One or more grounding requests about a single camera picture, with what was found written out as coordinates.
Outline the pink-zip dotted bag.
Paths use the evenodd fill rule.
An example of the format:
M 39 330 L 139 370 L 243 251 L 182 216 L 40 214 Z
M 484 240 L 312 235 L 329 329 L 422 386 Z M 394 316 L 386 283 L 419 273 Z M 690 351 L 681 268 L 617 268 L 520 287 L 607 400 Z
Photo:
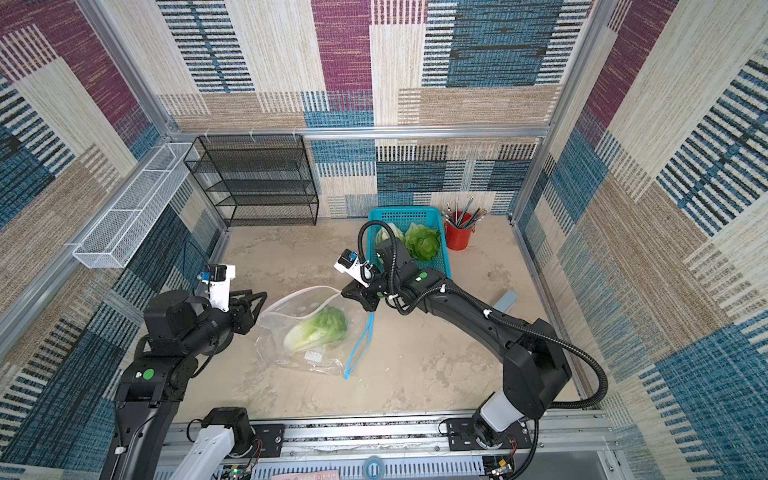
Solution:
M 312 286 L 260 313 L 255 349 L 262 361 L 272 365 L 343 376 L 367 321 L 368 313 L 338 289 Z

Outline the chinese cabbage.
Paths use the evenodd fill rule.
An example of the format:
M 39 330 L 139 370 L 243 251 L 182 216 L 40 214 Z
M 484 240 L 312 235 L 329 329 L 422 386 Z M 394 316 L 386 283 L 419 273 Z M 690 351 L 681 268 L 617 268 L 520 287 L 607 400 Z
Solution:
M 404 244 L 412 258 L 429 262 L 441 250 L 441 234 L 437 229 L 411 223 L 404 235 Z
M 399 239 L 402 242 L 405 242 L 405 235 L 404 233 L 394 224 L 389 222 L 388 227 L 381 227 L 376 235 L 375 244 L 378 245 L 382 242 L 388 241 L 390 238 L 389 233 L 393 233 L 397 239 Z

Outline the blue-zip clear bag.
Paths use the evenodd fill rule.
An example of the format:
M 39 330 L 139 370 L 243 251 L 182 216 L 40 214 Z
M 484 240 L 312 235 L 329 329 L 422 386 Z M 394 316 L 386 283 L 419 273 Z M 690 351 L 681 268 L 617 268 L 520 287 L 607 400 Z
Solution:
M 344 340 L 291 353 L 283 347 L 285 335 L 320 309 L 305 318 L 273 315 L 269 318 L 272 324 L 265 324 L 255 341 L 256 352 L 263 361 L 279 367 L 349 379 L 372 341 L 375 316 L 372 312 L 336 308 L 342 310 L 348 320 Z

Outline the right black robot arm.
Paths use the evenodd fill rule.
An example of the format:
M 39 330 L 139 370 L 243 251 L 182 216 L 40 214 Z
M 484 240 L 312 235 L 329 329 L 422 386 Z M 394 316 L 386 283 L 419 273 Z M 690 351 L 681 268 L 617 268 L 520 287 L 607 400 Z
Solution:
M 500 446 L 508 428 L 520 420 L 540 420 L 550 408 L 584 409 L 607 395 L 605 370 L 583 349 L 559 338 L 553 327 L 510 316 L 460 288 L 446 274 L 421 267 L 394 234 L 377 244 L 370 257 L 346 249 L 335 269 L 351 276 L 344 298 L 368 312 L 385 301 L 399 314 L 415 310 L 437 316 L 485 346 L 502 365 L 502 387 L 472 417 L 474 437 L 486 449 Z M 595 373 L 598 386 L 586 399 L 563 402 L 558 395 L 572 377 L 572 355 Z

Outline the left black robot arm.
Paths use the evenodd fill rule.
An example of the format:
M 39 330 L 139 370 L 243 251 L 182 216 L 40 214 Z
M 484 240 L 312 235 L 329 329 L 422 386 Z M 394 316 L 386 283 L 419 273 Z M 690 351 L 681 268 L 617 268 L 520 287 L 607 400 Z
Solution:
M 203 297 L 172 290 L 151 299 L 144 312 L 148 332 L 119 381 L 116 427 L 101 473 L 103 479 L 151 479 L 187 392 L 208 359 L 223 352 L 236 335 L 255 325 L 267 299 L 264 292 L 234 292 L 228 309 Z M 191 451 L 174 471 L 176 479 L 209 479 L 233 458 L 253 467 L 282 451 L 282 424 L 252 425 L 243 407 L 217 407 L 201 421 Z

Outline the teal plastic basket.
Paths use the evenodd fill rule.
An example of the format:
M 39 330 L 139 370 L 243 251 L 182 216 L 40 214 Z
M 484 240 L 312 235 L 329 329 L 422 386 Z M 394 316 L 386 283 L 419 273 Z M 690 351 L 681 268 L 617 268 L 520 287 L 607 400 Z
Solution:
M 451 276 L 448 250 L 443 227 L 443 214 L 434 207 L 407 206 L 407 207 L 378 207 L 368 214 L 369 220 L 379 220 L 385 223 L 394 223 L 405 235 L 411 223 L 426 225 L 437 229 L 441 234 L 441 250 L 437 257 L 429 262 L 414 259 L 420 267 L 431 267 Z

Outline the red pen cup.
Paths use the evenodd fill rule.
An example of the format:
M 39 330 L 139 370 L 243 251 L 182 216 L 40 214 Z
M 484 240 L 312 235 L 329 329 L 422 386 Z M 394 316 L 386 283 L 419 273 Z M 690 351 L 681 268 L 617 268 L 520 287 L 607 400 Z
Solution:
M 453 251 L 461 251 L 468 247 L 471 235 L 474 233 L 475 227 L 467 226 L 466 228 L 464 228 L 463 225 L 466 222 L 468 222 L 470 218 L 471 218 L 470 213 L 459 212 L 458 213 L 459 226 L 456 226 L 453 223 L 453 219 L 454 219 L 453 215 L 449 215 L 448 217 L 445 218 L 444 230 L 445 230 L 446 246 L 448 249 Z

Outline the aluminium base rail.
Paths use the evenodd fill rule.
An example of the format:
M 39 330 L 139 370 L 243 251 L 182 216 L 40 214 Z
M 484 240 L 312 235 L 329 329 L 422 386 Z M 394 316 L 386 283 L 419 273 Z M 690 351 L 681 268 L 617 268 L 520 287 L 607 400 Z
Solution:
M 630 479 L 600 410 L 551 410 L 483 448 L 468 410 L 250 420 L 282 424 L 282 451 L 255 466 L 225 458 L 209 479 Z M 171 425 L 151 479 L 176 479 L 201 421 Z

